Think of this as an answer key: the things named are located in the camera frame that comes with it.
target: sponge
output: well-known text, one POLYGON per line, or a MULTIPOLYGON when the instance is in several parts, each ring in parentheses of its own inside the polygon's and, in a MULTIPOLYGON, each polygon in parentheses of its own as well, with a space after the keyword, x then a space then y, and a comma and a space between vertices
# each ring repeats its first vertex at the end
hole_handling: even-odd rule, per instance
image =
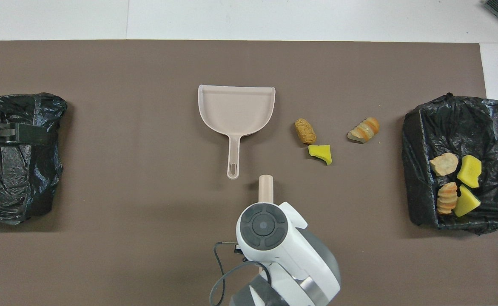
POLYGON ((455 212, 455 215, 457 215, 457 217, 466 215, 481 204, 480 200, 478 200, 478 198, 476 198, 476 196, 472 194, 472 192, 470 192, 470 190, 468 190, 466 186, 461 185, 460 190, 461 196, 459 196, 457 200, 457 207, 453 209, 453 212, 455 212))
POLYGON ((481 174, 481 161, 472 155, 466 155, 462 158, 461 170, 457 178, 470 188, 478 188, 480 183, 478 177, 481 174))
POLYGON ((326 165, 332 163, 332 154, 330 153, 330 145, 310 145, 308 147, 309 155, 318 157, 326 162, 326 165))

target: dustpan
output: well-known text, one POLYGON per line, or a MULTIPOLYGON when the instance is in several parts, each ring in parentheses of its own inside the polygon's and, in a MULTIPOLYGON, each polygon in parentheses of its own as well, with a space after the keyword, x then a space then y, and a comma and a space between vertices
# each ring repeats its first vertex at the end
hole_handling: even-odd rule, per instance
POLYGON ((272 117, 276 100, 273 87, 233 87, 200 85, 198 107, 205 124, 228 136, 227 176, 239 176, 241 137, 261 130, 272 117))

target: brown mat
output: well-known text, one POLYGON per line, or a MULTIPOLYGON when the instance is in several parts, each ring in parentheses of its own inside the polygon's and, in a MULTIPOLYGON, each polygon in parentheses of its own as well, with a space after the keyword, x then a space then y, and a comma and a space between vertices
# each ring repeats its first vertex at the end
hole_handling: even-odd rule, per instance
MULTIPOLYGON (((65 167, 53 211, 0 225, 0 305, 206 305, 219 277, 214 242, 276 179, 336 255, 331 305, 498 304, 498 232, 422 229, 408 219, 404 114, 450 91, 485 97, 474 44, 274 41, 0 41, 0 95, 60 95, 65 167), (241 143, 200 119, 200 84, 270 86, 268 125, 241 143), (346 133, 381 122, 369 143, 346 133), (303 117, 333 164, 307 155, 303 117)), ((226 269, 241 262, 220 252, 226 269)), ((256 273, 239 271, 235 292, 256 273)))

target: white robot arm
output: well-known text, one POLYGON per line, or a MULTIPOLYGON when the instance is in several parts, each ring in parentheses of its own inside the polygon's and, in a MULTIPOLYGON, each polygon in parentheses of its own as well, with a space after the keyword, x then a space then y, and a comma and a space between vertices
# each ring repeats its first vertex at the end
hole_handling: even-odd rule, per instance
POLYGON ((255 203, 237 221, 237 243, 250 261, 268 268, 237 292, 230 306, 326 306, 340 291, 330 250, 289 204, 255 203))

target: wire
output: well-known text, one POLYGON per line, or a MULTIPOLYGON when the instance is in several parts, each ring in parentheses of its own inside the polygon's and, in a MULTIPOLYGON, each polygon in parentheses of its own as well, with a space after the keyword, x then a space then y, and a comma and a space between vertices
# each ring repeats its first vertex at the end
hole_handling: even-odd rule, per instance
MULTIPOLYGON (((220 275, 224 275, 224 269, 222 268, 222 263, 220 263, 220 258, 218 257, 218 254, 216 253, 216 247, 220 246, 221 244, 237 244, 237 242, 216 242, 216 244, 213 246, 213 252, 215 254, 216 261, 218 262, 218 267, 220 268, 220 275)), ((218 301, 217 305, 222 304, 222 300, 224 299, 224 292, 226 291, 226 279, 222 280, 222 294, 220 295, 220 300, 218 301)))
POLYGON ((228 271, 225 275, 222 275, 222 277, 218 281, 216 281, 215 285, 213 286, 213 289, 211 289, 211 292, 209 294, 209 304, 211 306, 220 306, 220 304, 222 304, 222 300, 224 297, 224 291, 222 292, 222 297, 220 298, 219 303, 213 304, 213 295, 214 295, 220 281, 223 281, 223 285, 224 285, 223 288, 225 288, 225 281, 226 281, 227 277, 229 277, 232 273, 234 273, 235 270, 241 269, 242 267, 249 266, 249 265, 261 267, 264 270, 264 272, 266 273, 266 278, 268 279, 268 284, 270 286, 272 285, 272 278, 270 276, 270 271, 268 271, 268 268, 265 265, 259 263, 258 261, 246 261, 245 263, 241 263, 241 264, 237 265, 235 268, 228 271))

